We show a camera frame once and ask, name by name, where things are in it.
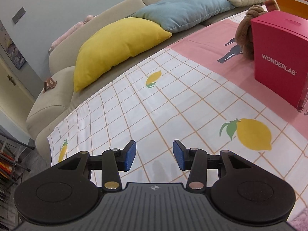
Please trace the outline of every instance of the door handle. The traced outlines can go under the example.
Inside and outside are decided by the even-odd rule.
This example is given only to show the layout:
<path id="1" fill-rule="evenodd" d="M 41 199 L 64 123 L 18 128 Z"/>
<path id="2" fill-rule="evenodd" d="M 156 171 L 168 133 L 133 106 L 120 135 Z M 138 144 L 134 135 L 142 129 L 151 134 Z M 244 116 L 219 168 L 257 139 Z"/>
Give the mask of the door handle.
<path id="1" fill-rule="evenodd" d="M 14 86 L 16 86 L 16 83 L 14 82 L 13 77 L 8 75 L 7 78 L 9 79 L 11 83 L 13 83 Z"/>

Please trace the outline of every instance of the pink box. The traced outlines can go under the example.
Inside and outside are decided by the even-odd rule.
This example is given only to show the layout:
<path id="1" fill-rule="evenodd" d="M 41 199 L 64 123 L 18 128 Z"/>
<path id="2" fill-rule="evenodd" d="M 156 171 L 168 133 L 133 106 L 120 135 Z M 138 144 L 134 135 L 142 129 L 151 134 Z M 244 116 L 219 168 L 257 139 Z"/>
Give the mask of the pink box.
<path id="1" fill-rule="evenodd" d="M 251 24 L 255 79 L 303 109 L 308 98 L 308 20 L 272 11 Z"/>

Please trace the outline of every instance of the pink fabric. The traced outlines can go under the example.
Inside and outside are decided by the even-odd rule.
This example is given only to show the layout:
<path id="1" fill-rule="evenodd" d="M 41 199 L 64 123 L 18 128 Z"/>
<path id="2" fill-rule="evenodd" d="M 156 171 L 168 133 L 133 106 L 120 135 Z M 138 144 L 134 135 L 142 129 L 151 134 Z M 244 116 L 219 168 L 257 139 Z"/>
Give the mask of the pink fabric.
<path id="1" fill-rule="evenodd" d="M 66 38 L 68 38 L 72 33 L 81 28 L 83 25 L 84 25 L 83 22 L 78 22 L 73 27 L 71 27 L 67 32 L 61 35 L 57 40 L 55 40 L 51 44 L 50 52 L 53 51 L 56 46 L 58 46 L 61 42 L 63 42 Z"/>
<path id="2" fill-rule="evenodd" d="M 68 38 L 72 33 L 74 33 L 76 30 L 80 29 L 82 26 L 84 26 L 87 22 L 91 21 L 94 18 L 93 15 L 88 15 L 86 19 L 83 22 L 76 23 L 73 27 L 71 27 L 67 32 L 65 32 L 63 35 L 61 35 L 57 40 L 55 40 L 51 48 L 49 49 L 49 54 L 54 50 L 56 46 L 58 46 L 61 42 L 63 42 L 66 38 Z"/>
<path id="3" fill-rule="evenodd" d="M 233 82 L 293 125 L 308 139 L 307 104 L 303 109 L 305 115 L 272 90 L 257 82 L 254 78 L 254 62 L 247 60 L 243 55 L 233 56 L 223 64 L 217 61 L 236 45 L 234 42 L 225 46 L 234 38 L 237 27 L 238 24 L 230 20 L 220 21 L 172 44 L 171 48 Z"/>
<path id="4" fill-rule="evenodd" d="M 307 231 L 308 230 L 308 208 L 305 208 L 303 212 L 300 213 L 289 224 L 294 227 L 297 231 Z"/>

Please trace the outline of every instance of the blue gripper pad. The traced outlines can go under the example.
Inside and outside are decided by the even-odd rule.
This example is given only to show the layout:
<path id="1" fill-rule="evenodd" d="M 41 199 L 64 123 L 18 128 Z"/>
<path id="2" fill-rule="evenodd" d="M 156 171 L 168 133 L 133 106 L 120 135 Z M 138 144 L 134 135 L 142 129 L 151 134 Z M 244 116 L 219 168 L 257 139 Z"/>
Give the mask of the blue gripper pad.
<path id="1" fill-rule="evenodd" d="M 173 154 L 179 165 L 180 170 L 185 171 L 185 162 L 184 162 L 184 155 L 183 151 L 180 149 L 179 145 L 174 141 L 173 142 Z"/>
<path id="2" fill-rule="evenodd" d="M 136 142 L 132 144 L 129 151 L 127 151 L 126 159 L 125 159 L 125 172 L 131 169 L 131 165 L 133 164 L 134 158 L 136 156 Z"/>

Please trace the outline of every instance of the yellow pillow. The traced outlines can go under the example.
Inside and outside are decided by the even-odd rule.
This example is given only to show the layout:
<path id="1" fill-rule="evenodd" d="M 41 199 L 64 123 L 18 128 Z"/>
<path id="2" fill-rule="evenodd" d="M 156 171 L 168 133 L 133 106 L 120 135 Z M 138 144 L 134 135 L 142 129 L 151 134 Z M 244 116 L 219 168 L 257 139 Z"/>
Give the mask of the yellow pillow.
<path id="1" fill-rule="evenodd" d="M 74 90 L 90 85 L 113 66 L 167 40 L 172 33 L 142 18 L 124 18 L 111 23 L 80 48 L 74 72 Z"/>

